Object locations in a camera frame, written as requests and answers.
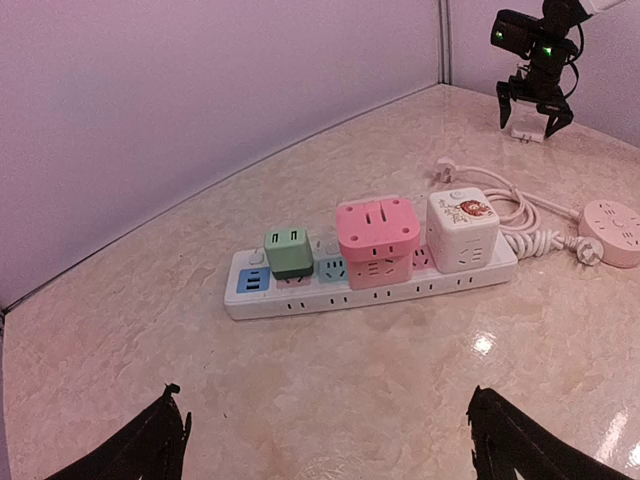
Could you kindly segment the round pink power socket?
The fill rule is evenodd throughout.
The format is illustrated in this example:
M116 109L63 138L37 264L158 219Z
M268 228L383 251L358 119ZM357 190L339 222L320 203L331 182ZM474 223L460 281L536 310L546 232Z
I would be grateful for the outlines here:
M604 263L628 269L639 265L639 224L639 214L630 207L611 200L593 200L582 211L578 232L602 244Z

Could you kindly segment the pink plug adapter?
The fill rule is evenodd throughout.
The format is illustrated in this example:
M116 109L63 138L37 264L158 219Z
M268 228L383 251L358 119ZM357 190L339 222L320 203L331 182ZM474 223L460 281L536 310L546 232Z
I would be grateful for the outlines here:
M410 255L420 243L420 222L403 197L340 205L336 228L342 256L366 262Z

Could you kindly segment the green plug adapter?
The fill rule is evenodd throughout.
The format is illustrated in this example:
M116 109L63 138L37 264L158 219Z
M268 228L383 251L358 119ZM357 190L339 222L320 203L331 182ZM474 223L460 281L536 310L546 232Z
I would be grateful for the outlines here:
M263 248L276 280L313 274L313 253L305 228L289 227L267 232Z

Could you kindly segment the pink cube socket adapter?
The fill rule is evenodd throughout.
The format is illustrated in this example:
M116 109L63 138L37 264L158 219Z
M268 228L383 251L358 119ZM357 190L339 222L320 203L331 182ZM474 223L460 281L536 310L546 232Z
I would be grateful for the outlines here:
M362 262L347 261L348 282L352 290L363 290L407 282L412 277L411 255Z

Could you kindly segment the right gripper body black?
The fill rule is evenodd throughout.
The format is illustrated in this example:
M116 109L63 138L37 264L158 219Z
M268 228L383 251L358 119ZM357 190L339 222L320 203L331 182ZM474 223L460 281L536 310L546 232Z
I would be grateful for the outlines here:
M549 65L519 65L515 75L511 75L507 81L512 84L514 100L523 100L535 104L548 104L567 102L566 95L560 87L562 71L566 66L562 62L560 66Z

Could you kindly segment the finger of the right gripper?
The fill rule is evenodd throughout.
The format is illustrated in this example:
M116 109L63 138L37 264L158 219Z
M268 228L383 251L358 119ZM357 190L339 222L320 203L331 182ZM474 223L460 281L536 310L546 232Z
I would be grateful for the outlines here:
M499 103L499 123L500 128L504 129L511 116L511 102L514 100L512 84L510 82L498 82L496 84L496 94Z
M574 113L567 102L544 104L543 113L548 117L544 133L546 138L569 126L574 119Z

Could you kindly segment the white plug adapter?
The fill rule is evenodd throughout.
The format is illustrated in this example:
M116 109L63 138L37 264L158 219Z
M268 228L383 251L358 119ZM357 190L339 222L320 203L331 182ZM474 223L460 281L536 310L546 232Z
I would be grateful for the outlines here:
M543 143L546 121L537 114L526 113L511 123L510 135L521 143Z

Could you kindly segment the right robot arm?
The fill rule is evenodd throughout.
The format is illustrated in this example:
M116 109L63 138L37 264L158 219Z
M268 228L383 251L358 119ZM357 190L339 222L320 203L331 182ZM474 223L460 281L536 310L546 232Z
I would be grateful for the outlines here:
M579 75L576 61L584 45L575 44L568 34L577 28L579 39L583 40L582 24L617 4L616 1L545 0L540 18L510 9L497 12L491 44L525 61L508 80L496 83L501 128L505 128L510 119L514 101L532 103L538 113L547 117L546 138L573 122L574 113L567 102L572 93L565 93L560 81L565 67L570 67L575 76Z

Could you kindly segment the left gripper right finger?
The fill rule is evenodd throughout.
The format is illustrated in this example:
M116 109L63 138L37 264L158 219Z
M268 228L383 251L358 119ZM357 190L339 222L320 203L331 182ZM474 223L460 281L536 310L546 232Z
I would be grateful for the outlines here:
M564 443L491 388L475 388L467 418L479 479L626 477Z

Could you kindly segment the white cube socket adapter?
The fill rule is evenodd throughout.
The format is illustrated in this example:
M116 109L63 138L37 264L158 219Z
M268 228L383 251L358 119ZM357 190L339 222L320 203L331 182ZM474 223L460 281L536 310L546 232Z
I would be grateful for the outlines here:
M496 243L499 218L476 187L431 193L426 244L436 268L457 273L486 266Z

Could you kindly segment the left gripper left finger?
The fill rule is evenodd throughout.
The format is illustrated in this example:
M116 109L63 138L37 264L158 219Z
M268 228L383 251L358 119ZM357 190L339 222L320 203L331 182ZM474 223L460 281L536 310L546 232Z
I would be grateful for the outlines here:
M51 475L53 479L180 479L191 433L173 396L177 384L95 450Z

